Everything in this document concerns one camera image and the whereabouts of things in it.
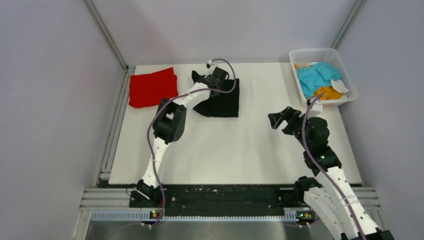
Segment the black t shirt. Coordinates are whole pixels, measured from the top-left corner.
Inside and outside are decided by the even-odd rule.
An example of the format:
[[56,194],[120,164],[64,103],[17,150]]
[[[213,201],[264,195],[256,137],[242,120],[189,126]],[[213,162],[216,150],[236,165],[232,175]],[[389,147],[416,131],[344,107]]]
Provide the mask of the black t shirt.
[[[212,73],[213,77],[228,78],[229,73],[217,68]],[[235,88],[230,93],[215,93],[214,97],[204,100],[193,107],[193,110],[204,117],[238,118],[240,109],[240,79],[226,79],[221,85],[221,90],[229,91],[236,82]]]

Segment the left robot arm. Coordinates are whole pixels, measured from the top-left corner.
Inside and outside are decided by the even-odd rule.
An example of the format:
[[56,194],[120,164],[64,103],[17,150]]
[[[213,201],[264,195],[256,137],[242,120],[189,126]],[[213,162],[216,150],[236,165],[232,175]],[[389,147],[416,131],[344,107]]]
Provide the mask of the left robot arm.
[[160,202],[162,182],[159,169],[169,145],[177,142],[184,133],[187,111],[201,102],[229,92],[222,89],[229,80],[229,73],[212,63],[207,68],[207,74],[204,75],[192,71],[194,85],[187,92],[162,99],[148,126],[147,132],[153,131],[153,141],[147,137],[151,155],[147,168],[136,185],[136,192],[149,207]]

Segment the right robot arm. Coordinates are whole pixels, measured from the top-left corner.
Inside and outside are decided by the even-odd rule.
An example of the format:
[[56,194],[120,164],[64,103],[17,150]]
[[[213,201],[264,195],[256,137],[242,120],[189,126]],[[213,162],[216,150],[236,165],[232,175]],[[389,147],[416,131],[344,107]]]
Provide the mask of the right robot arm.
[[287,123],[282,132],[299,141],[304,162],[313,173],[295,182],[293,200],[297,205],[311,207],[335,240],[394,239],[369,216],[355,194],[341,161],[329,146],[325,119],[308,117],[290,106],[267,117],[272,129]]

